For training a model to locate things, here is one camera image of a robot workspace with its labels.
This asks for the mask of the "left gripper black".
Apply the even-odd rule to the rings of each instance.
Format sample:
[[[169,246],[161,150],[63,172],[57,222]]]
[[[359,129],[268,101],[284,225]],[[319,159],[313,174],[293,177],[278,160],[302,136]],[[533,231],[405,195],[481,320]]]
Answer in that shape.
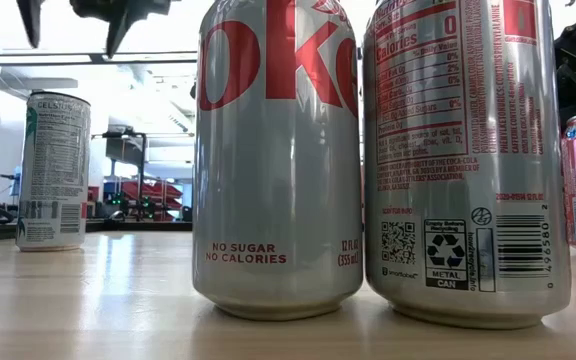
[[[34,49],[40,44],[41,7],[46,0],[16,0],[25,33]],[[109,23],[106,55],[113,58],[132,25],[150,14],[167,15],[172,0],[70,0],[74,12],[82,18]]]

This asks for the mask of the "tall white can black top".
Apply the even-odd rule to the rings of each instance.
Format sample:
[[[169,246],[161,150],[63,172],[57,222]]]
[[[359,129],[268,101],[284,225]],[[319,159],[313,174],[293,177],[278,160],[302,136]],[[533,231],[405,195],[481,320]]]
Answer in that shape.
[[[67,251],[85,240],[91,106],[34,91],[27,101],[16,246]]]

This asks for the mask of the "silver Diet Coke can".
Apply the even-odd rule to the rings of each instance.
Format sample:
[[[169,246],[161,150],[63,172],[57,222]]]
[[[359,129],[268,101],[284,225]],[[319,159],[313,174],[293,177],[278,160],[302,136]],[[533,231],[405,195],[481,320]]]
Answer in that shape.
[[[538,325],[571,297],[548,0],[377,0],[363,40],[365,271],[394,310]]]
[[[192,278],[221,310],[337,310],[364,275],[355,34],[338,0],[214,0],[200,26]]]

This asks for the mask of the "black metal stand grey box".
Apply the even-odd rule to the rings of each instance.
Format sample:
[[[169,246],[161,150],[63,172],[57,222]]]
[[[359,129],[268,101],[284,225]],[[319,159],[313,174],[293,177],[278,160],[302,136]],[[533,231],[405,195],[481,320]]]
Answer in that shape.
[[[119,127],[92,135],[92,140],[103,140],[105,156],[110,160],[110,175],[106,181],[138,180],[144,183],[147,135],[132,127]]]

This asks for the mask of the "stacked red bins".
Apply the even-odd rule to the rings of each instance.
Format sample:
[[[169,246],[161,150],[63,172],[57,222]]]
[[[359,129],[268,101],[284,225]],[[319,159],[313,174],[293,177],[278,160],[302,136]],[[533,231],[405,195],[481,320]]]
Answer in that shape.
[[[119,179],[106,181],[103,188],[103,205],[115,211],[116,207],[110,205],[115,198],[127,198],[133,201],[148,197],[155,203],[154,222],[181,221],[183,217],[183,192],[174,184],[164,180],[147,180],[140,183],[138,180]]]

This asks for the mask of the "background robot green lights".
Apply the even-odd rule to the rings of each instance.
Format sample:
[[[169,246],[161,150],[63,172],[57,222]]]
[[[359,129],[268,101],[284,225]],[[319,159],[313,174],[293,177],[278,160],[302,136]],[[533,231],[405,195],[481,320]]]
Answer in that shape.
[[[109,216],[111,220],[125,221],[129,217],[133,217],[136,221],[145,221],[154,218],[155,203],[148,197],[139,201],[115,198],[110,201],[110,205],[116,207],[116,210]]]

